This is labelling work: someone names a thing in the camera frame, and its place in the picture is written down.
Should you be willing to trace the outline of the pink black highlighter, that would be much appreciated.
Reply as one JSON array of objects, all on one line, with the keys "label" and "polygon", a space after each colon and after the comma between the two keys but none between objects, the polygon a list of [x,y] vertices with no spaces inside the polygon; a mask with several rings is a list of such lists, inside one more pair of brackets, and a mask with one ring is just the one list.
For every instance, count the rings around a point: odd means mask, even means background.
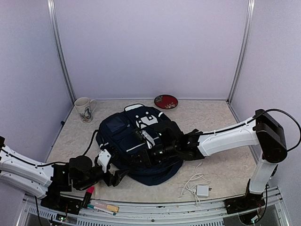
[{"label": "pink black highlighter", "polygon": [[83,201],[82,201],[82,204],[81,204],[81,207],[82,208],[87,208],[88,207],[88,205],[90,204],[90,199],[91,199],[91,196],[92,196],[92,194],[93,194],[93,192],[94,192],[94,189],[95,189],[95,187],[94,186],[91,186],[91,187],[89,187],[87,190],[86,190],[86,192],[85,192],[85,196],[84,196],[84,198],[83,198]]}]

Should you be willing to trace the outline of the navy blue backpack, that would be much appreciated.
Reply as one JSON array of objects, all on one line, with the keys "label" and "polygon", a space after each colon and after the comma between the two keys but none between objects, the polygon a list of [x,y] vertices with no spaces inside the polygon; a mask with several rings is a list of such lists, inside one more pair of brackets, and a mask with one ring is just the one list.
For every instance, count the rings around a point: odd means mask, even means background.
[{"label": "navy blue backpack", "polygon": [[115,152],[118,155],[118,159],[111,164],[119,170],[129,169],[127,175],[130,178],[147,186],[160,185],[172,178],[185,160],[172,157],[151,167],[137,167],[133,164],[131,155],[148,147],[135,136],[134,130],[146,128],[155,143],[160,144],[161,141],[151,125],[162,121],[172,120],[154,107],[130,105],[124,111],[115,113],[100,123],[96,141],[100,151],[107,149],[110,153]]}]

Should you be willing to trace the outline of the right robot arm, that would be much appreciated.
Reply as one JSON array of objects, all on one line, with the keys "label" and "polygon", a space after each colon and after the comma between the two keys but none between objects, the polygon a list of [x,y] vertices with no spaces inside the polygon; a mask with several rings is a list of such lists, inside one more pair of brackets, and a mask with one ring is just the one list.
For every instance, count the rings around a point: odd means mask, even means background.
[{"label": "right robot arm", "polygon": [[162,121],[151,128],[161,143],[155,144],[146,128],[137,130],[140,138],[148,144],[146,149],[131,155],[132,162],[139,166],[148,167],[172,157],[199,160],[229,149],[259,145],[261,159],[240,199],[245,209],[252,208],[259,201],[275,168],[288,154],[283,127],[263,109],[256,110],[255,115],[244,122],[210,132],[184,134],[174,121]]}]

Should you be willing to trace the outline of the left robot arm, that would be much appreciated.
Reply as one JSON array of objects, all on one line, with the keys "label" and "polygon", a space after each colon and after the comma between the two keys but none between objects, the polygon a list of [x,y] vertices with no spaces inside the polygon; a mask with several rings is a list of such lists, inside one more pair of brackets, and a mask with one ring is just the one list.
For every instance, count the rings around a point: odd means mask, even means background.
[{"label": "left robot arm", "polygon": [[66,205],[61,192],[83,191],[102,180],[107,186],[117,186],[129,170],[111,174],[110,158],[107,150],[102,150],[95,161],[79,155],[68,162],[43,163],[17,153],[0,138],[0,178],[39,199],[47,198],[57,210]]}]

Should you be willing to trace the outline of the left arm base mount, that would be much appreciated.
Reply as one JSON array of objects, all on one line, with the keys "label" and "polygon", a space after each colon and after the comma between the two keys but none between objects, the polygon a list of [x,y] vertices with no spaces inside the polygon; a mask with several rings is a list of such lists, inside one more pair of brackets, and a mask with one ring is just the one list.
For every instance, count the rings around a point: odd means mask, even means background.
[{"label": "left arm base mount", "polygon": [[65,214],[78,215],[82,200],[61,196],[61,190],[57,187],[48,187],[46,197],[40,201],[42,207],[64,212]]}]

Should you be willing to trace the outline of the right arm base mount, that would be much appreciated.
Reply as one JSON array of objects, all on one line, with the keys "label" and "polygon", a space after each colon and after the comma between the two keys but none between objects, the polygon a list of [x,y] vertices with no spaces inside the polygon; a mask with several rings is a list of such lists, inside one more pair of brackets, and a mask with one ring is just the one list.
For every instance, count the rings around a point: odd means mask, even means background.
[{"label": "right arm base mount", "polygon": [[250,179],[247,183],[246,193],[243,196],[228,198],[224,201],[227,214],[238,213],[242,211],[252,210],[260,206],[266,206],[263,193],[253,194],[250,192]]}]

